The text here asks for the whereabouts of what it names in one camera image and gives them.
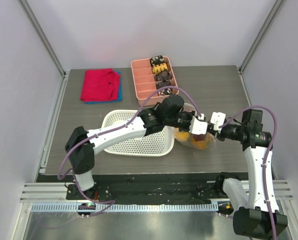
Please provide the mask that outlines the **dark red apple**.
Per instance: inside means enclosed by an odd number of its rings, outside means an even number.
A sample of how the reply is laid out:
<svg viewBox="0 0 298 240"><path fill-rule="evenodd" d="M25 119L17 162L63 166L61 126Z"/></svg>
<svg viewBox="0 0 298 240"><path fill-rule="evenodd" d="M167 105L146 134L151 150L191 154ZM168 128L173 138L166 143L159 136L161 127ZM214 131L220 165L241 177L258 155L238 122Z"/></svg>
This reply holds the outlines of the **dark red apple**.
<svg viewBox="0 0 298 240"><path fill-rule="evenodd" d="M206 138L206 134L199 134L199 135L194 134L194 135L193 135L193 139L194 139L196 142L198 142L198 141L204 141L205 138Z"/></svg>

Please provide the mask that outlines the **clear polka dot zip bag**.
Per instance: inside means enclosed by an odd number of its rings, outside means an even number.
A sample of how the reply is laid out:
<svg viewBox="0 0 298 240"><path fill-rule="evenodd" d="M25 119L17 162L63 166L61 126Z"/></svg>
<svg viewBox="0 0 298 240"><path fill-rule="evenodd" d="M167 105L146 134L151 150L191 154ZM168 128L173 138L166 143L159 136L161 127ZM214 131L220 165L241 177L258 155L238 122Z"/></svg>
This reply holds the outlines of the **clear polka dot zip bag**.
<svg viewBox="0 0 298 240"><path fill-rule="evenodd" d="M173 135L182 145L197 150L205 150L215 142L213 135L207 132L207 123L194 116L189 131L174 128Z"/></svg>

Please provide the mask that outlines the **yellow orange peach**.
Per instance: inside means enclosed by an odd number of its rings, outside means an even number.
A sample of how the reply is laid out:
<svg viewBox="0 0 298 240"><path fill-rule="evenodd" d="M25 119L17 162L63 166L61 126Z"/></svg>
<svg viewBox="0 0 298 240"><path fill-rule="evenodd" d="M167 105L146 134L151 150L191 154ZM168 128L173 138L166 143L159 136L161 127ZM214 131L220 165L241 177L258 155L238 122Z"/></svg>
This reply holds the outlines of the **yellow orange peach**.
<svg viewBox="0 0 298 240"><path fill-rule="evenodd" d="M191 134L189 132L176 131L174 136L179 142L185 142L190 138Z"/></svg>

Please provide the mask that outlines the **orange toy pineapple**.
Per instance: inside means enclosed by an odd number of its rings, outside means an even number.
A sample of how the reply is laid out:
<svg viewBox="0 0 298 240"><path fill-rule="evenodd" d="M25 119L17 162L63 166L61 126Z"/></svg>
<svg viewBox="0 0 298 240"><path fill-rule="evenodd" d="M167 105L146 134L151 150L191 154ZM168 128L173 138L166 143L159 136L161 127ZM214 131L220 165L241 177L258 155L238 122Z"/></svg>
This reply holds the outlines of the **orange toy pineapple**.
<svg viewBox="0 0 298 240"><path fill-rule="evenodd" d="M206 138L204 141L195 141L193 138L190 140L191 144L194 148L198 150L204 150L208 148L211 143L213 142L213 137L211 135L206 135Z"/></svg>

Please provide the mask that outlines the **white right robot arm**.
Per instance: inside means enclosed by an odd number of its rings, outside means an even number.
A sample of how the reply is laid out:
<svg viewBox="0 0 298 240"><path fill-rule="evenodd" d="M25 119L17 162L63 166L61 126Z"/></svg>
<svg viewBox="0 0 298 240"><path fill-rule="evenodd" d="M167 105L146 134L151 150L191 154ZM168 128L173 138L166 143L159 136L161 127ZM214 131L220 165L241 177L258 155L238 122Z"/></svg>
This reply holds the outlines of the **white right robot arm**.
<svg viewBox="0 0 298 240"><path fill-rule="evenodd" d="M263 111L267 111L277 124L274 113L267 107L253 105L244 108L240 124L233 124L235 117L227 119L222 112L213 112L207 131L219 140L238 141L248 167L248 191L236 178L223 175L215 184L219 197L228 197L233 206L233 230L236 235L261 240L275 240L287 227L287 216L279 212L273 190L271 158L273 133L262 130Z"/></svg>

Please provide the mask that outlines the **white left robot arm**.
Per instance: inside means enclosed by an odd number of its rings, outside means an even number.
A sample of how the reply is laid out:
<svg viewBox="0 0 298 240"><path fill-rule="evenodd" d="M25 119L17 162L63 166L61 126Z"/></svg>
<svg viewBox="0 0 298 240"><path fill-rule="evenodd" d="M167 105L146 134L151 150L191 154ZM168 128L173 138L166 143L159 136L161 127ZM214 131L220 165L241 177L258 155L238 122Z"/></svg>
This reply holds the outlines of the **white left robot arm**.
<svg viewBox="0 0 298 240"><path fill-rule="evenodd" d="M95 193L92 169L94 156L104 149L121 142L146 137L161 132L166 126L189 131L196 111L184 110L184 99L172 94L150 108L142 109L128 120L117 124L85 130L83 126L73 130L65 145L78 194L83 199L91 199Z"/></svg>

